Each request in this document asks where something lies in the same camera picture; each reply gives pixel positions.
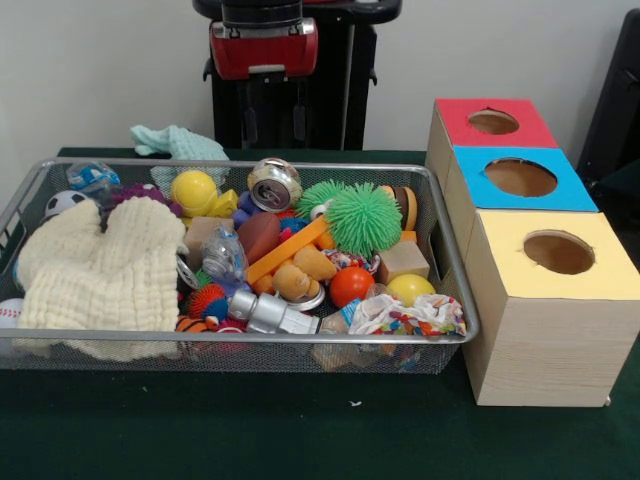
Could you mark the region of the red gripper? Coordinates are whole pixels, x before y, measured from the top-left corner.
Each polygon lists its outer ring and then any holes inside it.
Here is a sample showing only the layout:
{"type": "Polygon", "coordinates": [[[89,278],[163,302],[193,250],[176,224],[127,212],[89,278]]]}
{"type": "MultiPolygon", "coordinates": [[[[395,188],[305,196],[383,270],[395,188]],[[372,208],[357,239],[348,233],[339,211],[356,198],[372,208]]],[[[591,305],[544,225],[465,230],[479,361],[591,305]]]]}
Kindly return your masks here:
{"type": "MultiPolygon", "coordinates": [[[[248,80],[251,75],[283,73],[304,77],[313,73],[318,56],[319,35],[313,18],[294,25],[269,29],[232,28],[223,22],[210,26],[213,62],[223,80],[248,80]]],[[[306,140],[306,82],[297,79],[293,108],[293,132],[306,140]]],[[[251,82],[244,85],[244,120],[247,135],[257,135],[251,82]]]]}

